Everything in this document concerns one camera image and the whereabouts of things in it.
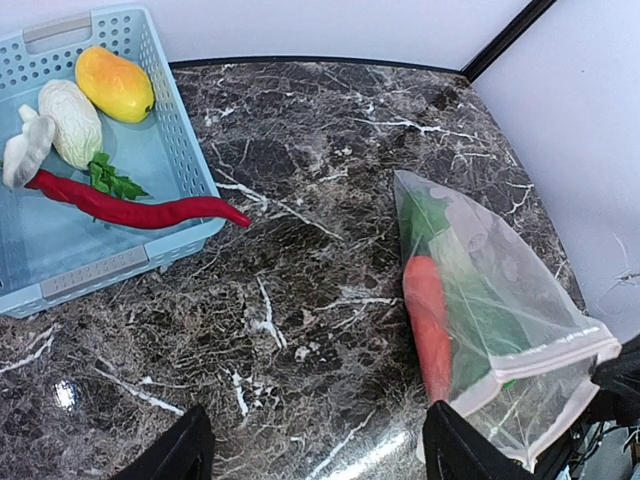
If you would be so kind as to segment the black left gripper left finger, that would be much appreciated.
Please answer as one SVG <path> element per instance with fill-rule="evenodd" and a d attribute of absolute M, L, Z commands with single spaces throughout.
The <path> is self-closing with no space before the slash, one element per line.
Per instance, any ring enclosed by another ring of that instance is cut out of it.
<path fill-rule="evenodd" d="M 200 404 L 191 407 L 113 480 L 210 480 L 215 436 Z"/>

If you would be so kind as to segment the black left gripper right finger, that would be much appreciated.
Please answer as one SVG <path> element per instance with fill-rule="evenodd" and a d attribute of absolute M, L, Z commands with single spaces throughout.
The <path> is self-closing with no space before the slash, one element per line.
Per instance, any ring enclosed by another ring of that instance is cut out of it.
<path fill-rule="evenodd" d="M 522 480 L 533 475 L 502 454 L 445 401 L 422 429 L 428 480 Z"/>

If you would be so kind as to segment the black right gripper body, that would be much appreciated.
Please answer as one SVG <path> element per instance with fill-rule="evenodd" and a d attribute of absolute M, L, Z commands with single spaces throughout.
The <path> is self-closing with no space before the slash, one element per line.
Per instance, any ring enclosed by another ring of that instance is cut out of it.
<path fill-rule="evenodd" d="M 596 366 L 591 382 L 599 391 L 589 404 L 589 422 L 639 424 L 639 338 L 626 342 L 620 355 Z"/>

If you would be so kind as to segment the clear zip top bag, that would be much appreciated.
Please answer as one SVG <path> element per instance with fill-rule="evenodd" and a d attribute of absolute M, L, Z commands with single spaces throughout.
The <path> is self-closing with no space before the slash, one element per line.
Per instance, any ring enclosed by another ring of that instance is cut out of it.
<path fill-rule="evenodd" d="M 429 401 L 533 470 L 595 397 L 592 372 L 621 343 L 499 215 L 405 170 L 394 174 L 394 197 Z"/>

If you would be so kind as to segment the green bok choy toy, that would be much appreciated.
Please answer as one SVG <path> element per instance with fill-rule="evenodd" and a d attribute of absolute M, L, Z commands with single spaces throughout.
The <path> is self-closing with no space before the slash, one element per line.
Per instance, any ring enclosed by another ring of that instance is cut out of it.
<path fill-rule="evenodd" d="M 450 400 L 489 373 L 490 356 L 520 353 L 531 343 L 462 247 L 445 216 L 449 203 L 417 190 L 400 192 L 397 201 L 404 269 L 412 256 L 429 256 L 443 285 L 452 343 Z"/>

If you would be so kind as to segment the orange carrot toy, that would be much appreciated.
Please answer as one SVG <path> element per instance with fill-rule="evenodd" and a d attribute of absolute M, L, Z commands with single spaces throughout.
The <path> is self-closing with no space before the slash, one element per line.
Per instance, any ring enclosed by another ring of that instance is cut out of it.
<path fill-rule="evenodd" d="M 448 401 L 452 379 L 448 312 L 438 268 L 429 256 L 415 255 L 407 261 L 403 292 L 428 397 L 431 402 Z"/>

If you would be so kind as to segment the red chili pepper toy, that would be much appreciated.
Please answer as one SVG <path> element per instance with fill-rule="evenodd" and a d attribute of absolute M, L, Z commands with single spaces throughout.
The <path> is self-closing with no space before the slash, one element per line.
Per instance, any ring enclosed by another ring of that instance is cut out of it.
<path fill-rule="evenodd" d="M 221 218 L 244 228 L 251 224 L 245 214 L 218 197 L 188 197 L 160 204 L 136 203 L 45 170 L 39 170 L 26 187 L 41 191 L 51 200 L 73 205 L 98 220 L 143 230 L 168 228 L 201 218 Z"/>

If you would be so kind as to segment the white napa cabbage toy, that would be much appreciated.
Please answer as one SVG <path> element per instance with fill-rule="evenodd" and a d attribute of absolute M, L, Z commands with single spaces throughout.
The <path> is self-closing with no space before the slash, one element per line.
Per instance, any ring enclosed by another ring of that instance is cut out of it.
<path fill-rule="evenodd" d="M 102 123 L 76 83 L 50 80 L 38 95 L 38 113 L 55 123 L 53 145 L 71 167 L 88 171 L 96 153 L 103 152 Z"/>

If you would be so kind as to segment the white garlic toy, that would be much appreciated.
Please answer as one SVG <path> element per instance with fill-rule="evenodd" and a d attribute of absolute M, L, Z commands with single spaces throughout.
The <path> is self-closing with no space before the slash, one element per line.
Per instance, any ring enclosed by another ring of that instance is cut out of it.
<path fill-rule="evenodd" d="M 25 187 L 38 173 L 50 154 L 56 132 L 54 120 L 23 104 L 18 109 L 21 133 L 5 146 L 2 166 L 3 184 L 10 189 Z"/>

